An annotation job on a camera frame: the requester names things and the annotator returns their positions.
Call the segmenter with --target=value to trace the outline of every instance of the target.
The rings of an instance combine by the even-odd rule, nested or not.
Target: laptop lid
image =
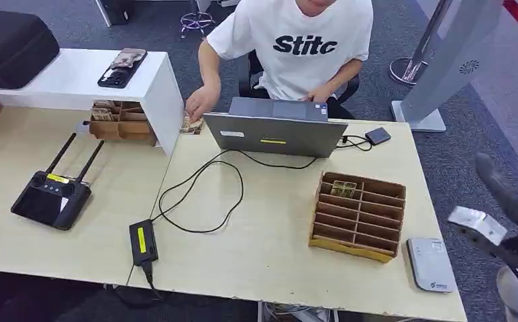
[[[222,149],[316,158],[330,156],[348,127],[347,123],[226,113],[205,113],[203,117]]]

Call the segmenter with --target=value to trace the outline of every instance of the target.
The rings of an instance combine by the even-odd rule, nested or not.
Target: yellow sticker
[[[69,183],[69,179],[64,178],[62,176],[56,176],[55,174],[48,173],[47,177],[48,179],[52,179],[53,181]]]
[[[146,253],[146,244],[144,243],[144,230],[142,227],[138,227],[138,245],[140,246],[140,253]]]
[[[261,140],[261,143],[287,144],[285,141]]]

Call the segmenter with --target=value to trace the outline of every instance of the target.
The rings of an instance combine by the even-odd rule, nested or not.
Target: hand
[[[219,87],[202,86],[186,100],[186,112],[194,123],[206,112],[211,111],[219,100]]]
[[[310,101],[316,103],[326,103],[328,98],[334,94],[334,90],[327,84],[324,84],[316,89],[310,91],[307,96],[303,97],[301,101]]]

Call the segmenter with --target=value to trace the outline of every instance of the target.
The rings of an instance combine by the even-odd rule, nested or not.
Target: logo
[[[460,65],[460,67],[458,68],[458,72],[463,75],[467,75],[467,74],[470,74],[471,72],[474,72],[475,70],[477,70],[479,66],[480,66],[480,62],[477,61],[476,59],[469,60],[469,61],[465,62],[464,64]]]
[[[273,48],[279,52],[292,52],[295,56],[316,55],[318,53],[324,55],[333,52],[338,45],[337,42],[324,42],[321,36],[308,35],[306,39],[303,36],[296,38],[286,35],[275,40],[276,45]]]
[[[431,283],[431,288],[442,288],[442,289],[447,289],[447,286],[445,284],[437,284],[435,282],[432,282]]]

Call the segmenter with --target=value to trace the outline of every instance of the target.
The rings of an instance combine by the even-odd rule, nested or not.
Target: white power bank
[[[456,283],[445,243],[435,238],[409,238],[407,249],[417,286],[430,292],[450,293]]]

